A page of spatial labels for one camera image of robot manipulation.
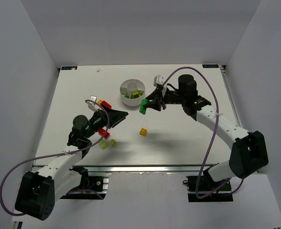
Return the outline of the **green long lego brick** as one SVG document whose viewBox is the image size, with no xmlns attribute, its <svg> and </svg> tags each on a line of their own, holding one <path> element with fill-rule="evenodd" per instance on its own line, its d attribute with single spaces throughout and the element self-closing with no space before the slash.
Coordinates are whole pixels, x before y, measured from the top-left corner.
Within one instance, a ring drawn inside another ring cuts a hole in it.
<svg viewBox="0 0 281 229">
<path fill-rule="evenodd" d="M 142 115 L 145 115 L 146 114 L 146 110 L 147 110 L 147 107 L 146 107 L 146 104 L 149 102 L 148 99 L 143 99 L 141 101 L 141 104 L 140 104 L 140 108 L 139 108 L 139 112 L 142 114 Z"/>
</svg>

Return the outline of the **green black lego stack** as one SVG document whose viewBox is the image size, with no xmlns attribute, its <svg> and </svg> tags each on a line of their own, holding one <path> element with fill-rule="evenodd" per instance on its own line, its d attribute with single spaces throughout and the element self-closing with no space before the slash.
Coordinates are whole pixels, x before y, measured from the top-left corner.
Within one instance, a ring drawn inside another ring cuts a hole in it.
<svg viewBox="0 0 281 229">
<path fill-rule="evenodd" d="M 138 91 L 131 94 L 131 99 L 137 99 L 139 97 L 141 97 L 141 94 Z"/>
</svg>

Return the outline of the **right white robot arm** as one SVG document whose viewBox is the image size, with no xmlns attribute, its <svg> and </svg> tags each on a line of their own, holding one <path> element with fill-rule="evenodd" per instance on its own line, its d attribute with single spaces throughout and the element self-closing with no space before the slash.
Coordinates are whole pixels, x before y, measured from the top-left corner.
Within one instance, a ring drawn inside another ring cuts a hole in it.
<svg viewBox="0 0 281 229">
<path fill-rule="evenodd" d="M 192 75 L 178 78 L 178 88 L 168 89 L 162 76 L 154 78 L 155 90 L 142 102 L 142 106 L 157 111 L 166 109 L 168 104 L 180 104 L 186 115 L 205 125 L 231 150 L 229 160 L 205 169 L 201 180 L 210 190 L 216 189 L 226 179 L 244 179 L 268 165 L 265 138 L 259 131 L 243 129 L 217 112 L 210 101 L 200 96 L 197 83 Z"/>
</svg>

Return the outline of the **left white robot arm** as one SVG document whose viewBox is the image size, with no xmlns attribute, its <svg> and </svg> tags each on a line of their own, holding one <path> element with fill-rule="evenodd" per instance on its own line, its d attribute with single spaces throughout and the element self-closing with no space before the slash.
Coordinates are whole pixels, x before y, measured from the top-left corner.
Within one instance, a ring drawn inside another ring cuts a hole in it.
<svg viewBox="0 0 281 229">
<path fill-rule="evenodd" d="M 78 115 L 73 119 L 72 131 L 61 156 L 48 165 L 22 177 L 15 210 L 40 220 L 46 220 L 58 199 L 70 191 L 82 191 L 88 185 L 87 169 L 76 167 L 89 152 L 90 137 L 104 127 L 112 128 L 123 121 L 128 112 L 103 107 L 91 118 Z"/>
</svg>

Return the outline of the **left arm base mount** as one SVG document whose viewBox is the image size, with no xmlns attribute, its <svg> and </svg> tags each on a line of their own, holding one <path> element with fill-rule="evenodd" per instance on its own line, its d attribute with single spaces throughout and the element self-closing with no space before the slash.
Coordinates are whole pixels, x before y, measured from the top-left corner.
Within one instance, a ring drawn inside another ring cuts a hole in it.
<svg viewBox="0 0 281 229">
<path fill-rule="evenodd" d="M 81 176 L 80 184 L 61 199 L 104 200 L 108 184 L 106 176 L 89 173 L 84 167 L 73 167 L 70 171 L 77 172 Z"/>
</svg>

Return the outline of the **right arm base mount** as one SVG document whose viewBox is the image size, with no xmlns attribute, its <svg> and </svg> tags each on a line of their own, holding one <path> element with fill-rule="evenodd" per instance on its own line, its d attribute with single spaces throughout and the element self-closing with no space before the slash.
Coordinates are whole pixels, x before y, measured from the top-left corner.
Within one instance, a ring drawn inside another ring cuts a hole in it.
<svg viewBox="0 0 281 229">
<path fill-rule="evenodd" d="M 187 187 L 188 201 L 190 203 L 208 203 L 208 202 L 233 202 L 233 196 L 231 194 L 231 183 L 227 181 L 227 183 L 210 194 L 208 197 L 199 199 L 196 197 L 196 181 L 197 176 L 187 176 L 185 180 L 183 180 L 182 184 Z M 220 181 L 212 184 L 211 186 L 208 184 L 208 181 L 205 181 L 203 177 L 200 179 L 200 184 L 198 188 L 198 193 L 200 196 L 205 195 L 218 186 L 220 186 L 224 181 Z"/>
</svg>

